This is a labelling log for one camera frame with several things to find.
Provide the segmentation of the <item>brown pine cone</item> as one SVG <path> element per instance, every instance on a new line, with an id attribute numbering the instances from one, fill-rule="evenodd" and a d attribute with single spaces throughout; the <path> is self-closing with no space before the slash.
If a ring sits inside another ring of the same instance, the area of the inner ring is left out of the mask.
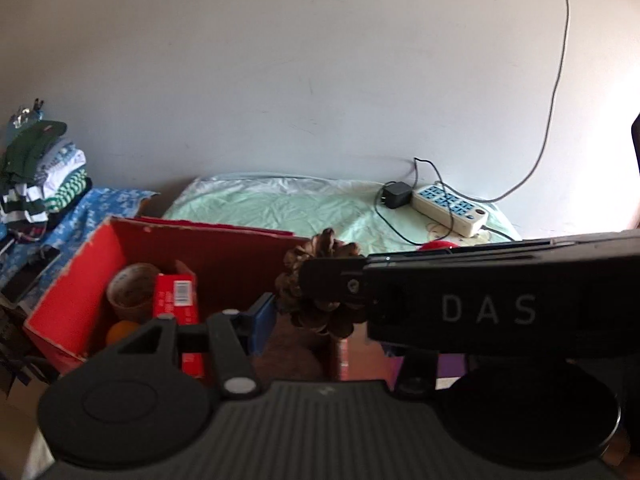
<path id="1" fill-rule="evenodd" d="M 358 304 L 327 302 L 304 296 L 299 286 L 299 271 L 306 261 L 318 258 L 357 257 L 356 243 L 344 243 L 326 228 L 284 256 L 284 270 L 276 279 L 278 310 L 290 318 L 292 325 L 311 330 L 317 335 L 335 339 L 348 338 L 356 325 L 367 321 L 367 310 Z"/>

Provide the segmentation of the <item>red plush toy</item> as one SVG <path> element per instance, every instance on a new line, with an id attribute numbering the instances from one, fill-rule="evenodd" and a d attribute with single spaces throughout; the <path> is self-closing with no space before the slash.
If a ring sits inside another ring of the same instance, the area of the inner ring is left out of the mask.
<path id="1" fill-rule="evenodd" d="M 450 250 L 457 248 L 458 245 L 450 240 L 430 240 L 429 242 L 422 244 L 419 248 L 419 252 L 434 252 L 435 250 Z"/>

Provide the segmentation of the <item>purple tissue pack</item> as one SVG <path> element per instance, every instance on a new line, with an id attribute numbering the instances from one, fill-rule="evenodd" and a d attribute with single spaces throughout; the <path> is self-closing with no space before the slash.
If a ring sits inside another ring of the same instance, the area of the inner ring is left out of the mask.
<path id="1" fill-rule="evenodd" d="M 403 356 L 394 356 L 392 362 L 392 381 L 394 382 L 404 364 Z M 441 353 L 438 356 L 438 378 L 462 377 L 466 373 L 465 357 L 461 353 Z"/>

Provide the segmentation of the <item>red cardboard box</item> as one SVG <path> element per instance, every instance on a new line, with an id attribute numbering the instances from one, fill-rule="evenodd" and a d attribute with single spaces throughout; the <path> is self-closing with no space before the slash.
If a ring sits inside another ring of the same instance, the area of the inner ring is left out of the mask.
<path id="1" fill-rule="evenodd" d="M 201 318 L 247 310 L 273 292 L 284 256 L 299 245 L 290 232 L 195 223 L 124 219 L 102 222 L 49 286 L 24 330 L 47 360 L 67 374 L 104 346 L 114 315 L 106 300 L 114 276 L 135 263 L 163 271 L 182 262 L 196 276 Z"/>

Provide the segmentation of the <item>small red carton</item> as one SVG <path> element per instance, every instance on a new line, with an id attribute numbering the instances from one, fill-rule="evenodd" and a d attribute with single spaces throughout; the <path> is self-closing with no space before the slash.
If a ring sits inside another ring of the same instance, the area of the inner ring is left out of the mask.
<path id="1" fill-rule="evenodd" d="M 200 322 L 196 274 L 181 260 L 175 270 L 155 277 L 152 312 L 154 318 L 172 314 L 180 326 Z"/>

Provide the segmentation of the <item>orange fruit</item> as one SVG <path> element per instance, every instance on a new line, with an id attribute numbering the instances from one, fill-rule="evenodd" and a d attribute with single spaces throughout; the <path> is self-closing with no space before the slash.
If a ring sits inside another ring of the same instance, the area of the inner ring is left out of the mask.
<path id="1" fill-rule="evenodd" d="M 105 344 L 111 346 L 129 337 L 140 328 L 140 324 L 132 321 L 119 321 L 115 323 L 106 333 Z"/>

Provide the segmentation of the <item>light green bed sheet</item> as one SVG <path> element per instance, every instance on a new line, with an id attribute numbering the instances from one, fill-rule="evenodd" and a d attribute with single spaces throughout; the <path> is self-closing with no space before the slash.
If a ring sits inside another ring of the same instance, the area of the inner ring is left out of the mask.
<path id="1" fill-rule="evenodd" d="M 169 206 L 168 220 L 252 226 L 311 237 L 334 229 L 363 254 L 410 252 L 447 234 L 409 206 L 388 209 L 376 202 L 381 185 L 272 174 L 221 174 L 198 178 Z"/>

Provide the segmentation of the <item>white blue power strip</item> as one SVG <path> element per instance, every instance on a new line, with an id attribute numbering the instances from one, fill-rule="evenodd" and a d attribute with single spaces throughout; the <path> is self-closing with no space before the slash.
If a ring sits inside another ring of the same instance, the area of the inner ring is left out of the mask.
<path id="1" fill-rule="evenodd" d="M 489 219 L 486 209 L 437 184 L 414 190 L 411 206 L 420 214 L 464 237 L 475 236 L 486 226 Z"/>

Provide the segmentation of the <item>blue floral towel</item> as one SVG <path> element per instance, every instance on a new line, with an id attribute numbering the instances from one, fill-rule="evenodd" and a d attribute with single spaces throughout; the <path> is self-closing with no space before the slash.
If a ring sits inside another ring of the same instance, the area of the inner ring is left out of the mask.
<path id="1" fill-rule="evenodd" d="M 1 257 L 1 286 L 20 270 L 27 260 L 35 255 L 42 245 L 58 248 L 60 254 L 43 272 L 35 286 L 17 304 L 27 314 L 35 309 L 44 292 L 56 279 L 66 263 L 70 261 L 84 241 L 108 217 L 134 218 L 142 203 L 155 192 L 145 190 L 120 190 L 119 188 L 92 188 L 66 214 L 62 222 L 42 240 L 30 244 L 17 244 Z"/>

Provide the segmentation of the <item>black power adapter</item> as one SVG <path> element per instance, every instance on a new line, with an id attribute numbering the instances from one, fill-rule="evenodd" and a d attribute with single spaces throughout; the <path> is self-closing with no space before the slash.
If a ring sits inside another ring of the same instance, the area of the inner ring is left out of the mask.
<path id="1" fill-rule="evenodd" d="M 382 187 L 381 202 L 388 209 L 397 209 L 411 203 L 412 187 L 406 182 L 388 182 Z"/>

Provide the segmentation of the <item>black smartphone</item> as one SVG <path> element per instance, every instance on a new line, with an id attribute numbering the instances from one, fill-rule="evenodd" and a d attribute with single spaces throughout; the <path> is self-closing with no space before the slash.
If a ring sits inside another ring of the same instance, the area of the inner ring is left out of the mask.
<path id="1" fill-rule="evenodd" d="M 2 287 L 2 304 L 15 309 L 60 255 L 61 251 L 58 248 L 46 245 L 30 256 Z"/>

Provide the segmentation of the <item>pile of folded clothes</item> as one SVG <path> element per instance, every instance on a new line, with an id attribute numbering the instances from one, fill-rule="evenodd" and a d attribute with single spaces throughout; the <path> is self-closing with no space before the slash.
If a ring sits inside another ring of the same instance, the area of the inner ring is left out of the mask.
<path id="1" fill-rule="evenodd" d="M 85 152 L 65 122 L 44 117 L 43 104 L 10 117 L 1 152 L 1 225 L 26 244 L 43 240 L 92 188 Z"/>

